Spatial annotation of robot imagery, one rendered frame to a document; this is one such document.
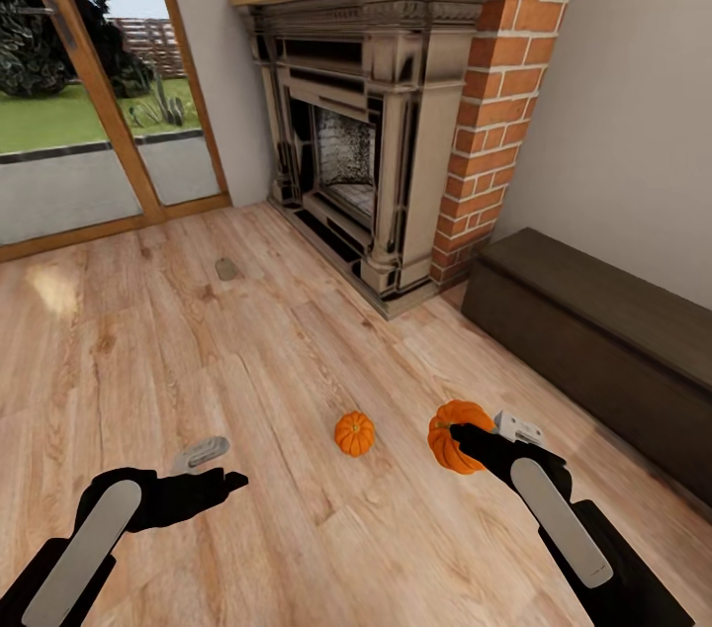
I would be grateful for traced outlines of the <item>pumpkin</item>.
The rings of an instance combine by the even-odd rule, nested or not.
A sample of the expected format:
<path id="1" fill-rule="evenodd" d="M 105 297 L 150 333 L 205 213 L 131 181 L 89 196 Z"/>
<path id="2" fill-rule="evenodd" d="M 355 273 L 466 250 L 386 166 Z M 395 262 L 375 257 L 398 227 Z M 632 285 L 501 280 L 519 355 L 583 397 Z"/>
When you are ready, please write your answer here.
<path id="1" fill-rule="evenodd" d="M 461 475 L 472 475 L 486 467 L 482 462 L 466 456 L 460 449 L 460 442 L 450 434 L 452 424 L 474 424 L 490 434 L 495 417 L 490 419 L 487 413 L 471 402 L 451 401 L 441 405 L 441 409 L 429 421 L 428 444 L 439 465 Z"/>
<path id="2" fill-rule="evenodd" d="M 334 443 L 348 455 L 364 455 L 374 443 L 374 429 L 374 424 L 364 413 L 346 413 L 336 423 Z"/>

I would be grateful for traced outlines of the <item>pillar candle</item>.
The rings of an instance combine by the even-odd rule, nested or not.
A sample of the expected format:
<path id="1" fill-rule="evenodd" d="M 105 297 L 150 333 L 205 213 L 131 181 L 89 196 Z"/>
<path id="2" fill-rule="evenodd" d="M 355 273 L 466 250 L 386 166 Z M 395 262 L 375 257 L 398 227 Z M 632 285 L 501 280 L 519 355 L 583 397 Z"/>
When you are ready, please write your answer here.
<path id="1" fill-rule="evenodd" d="M 218 275 L 222 281 L 230 281 L 235 277 L 235 267 L 233 262 L 227 257 L 222 257 L 216 261 L 216 269 L 218 269 Z"/>

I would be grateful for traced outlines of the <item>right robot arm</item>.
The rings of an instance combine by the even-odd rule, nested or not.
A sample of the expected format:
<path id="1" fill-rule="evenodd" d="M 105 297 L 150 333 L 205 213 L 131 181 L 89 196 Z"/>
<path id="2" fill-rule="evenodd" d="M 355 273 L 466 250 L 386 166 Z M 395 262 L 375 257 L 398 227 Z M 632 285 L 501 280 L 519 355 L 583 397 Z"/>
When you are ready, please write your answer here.
<path id="1" fill-rule="evenodd" d="M 502 410 L 490 434 L 452 424 L 459 449 L 517 492 L 594 627 L 696 627 L 695 621 L 591 500 L 571 503 L 567 460 L 540 426 Z"/>

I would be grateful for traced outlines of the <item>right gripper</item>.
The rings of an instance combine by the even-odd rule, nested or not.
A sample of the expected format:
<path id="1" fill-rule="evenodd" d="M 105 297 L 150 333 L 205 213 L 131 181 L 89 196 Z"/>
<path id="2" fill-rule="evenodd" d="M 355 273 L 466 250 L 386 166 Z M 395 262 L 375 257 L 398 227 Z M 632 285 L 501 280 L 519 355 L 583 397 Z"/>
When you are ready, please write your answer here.
<path id="1" fill-rule="evenodd" d="M 450 434 L 460 442 L 459 449 L 471 456 L 473 459 L 482 462 L 490 472 L 496 473 L 492 468 L 492 451 L 500 445 L 506 443 L 506 439 L 498 434 L 489 434 L 482 428 L 478 428 L 474 424 L 452 424 L 450 426 Z"/>

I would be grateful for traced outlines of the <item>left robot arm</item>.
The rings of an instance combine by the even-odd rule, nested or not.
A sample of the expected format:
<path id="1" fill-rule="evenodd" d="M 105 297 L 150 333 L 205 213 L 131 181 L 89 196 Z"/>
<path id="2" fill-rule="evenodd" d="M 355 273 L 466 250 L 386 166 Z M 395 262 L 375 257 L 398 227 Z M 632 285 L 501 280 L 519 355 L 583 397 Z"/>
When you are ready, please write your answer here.
<path id="1" fill-rule="evenodd" d="M 170 478 L 131 467 L 95 477 L 81 496 L 74 533 L 47 540 L 0 598 L 0 627 L 80 627 L 117 563 L 111 552 L 125 531 L 192 519 L 248 485 L 238 472 L 196 466 L 229 450 L 215 435 L 179 450 Z"/>

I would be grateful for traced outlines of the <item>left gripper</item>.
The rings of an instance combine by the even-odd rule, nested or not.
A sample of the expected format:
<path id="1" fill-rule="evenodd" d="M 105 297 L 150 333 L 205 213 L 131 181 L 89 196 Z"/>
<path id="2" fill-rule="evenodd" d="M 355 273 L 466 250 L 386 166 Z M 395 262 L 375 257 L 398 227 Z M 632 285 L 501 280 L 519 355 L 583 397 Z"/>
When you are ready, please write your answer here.
<path id="1" fill-rule="evenodd" d="M 223 468 L 217 467 L 201 475 L 170 477 L 178 484 L 180 497 L 173 516 L 160 527 L 192 519 L 225 501 L 230 492 L 248 485 L 248 478 L 241 473 L 224 475 L 223 472 Z"/>

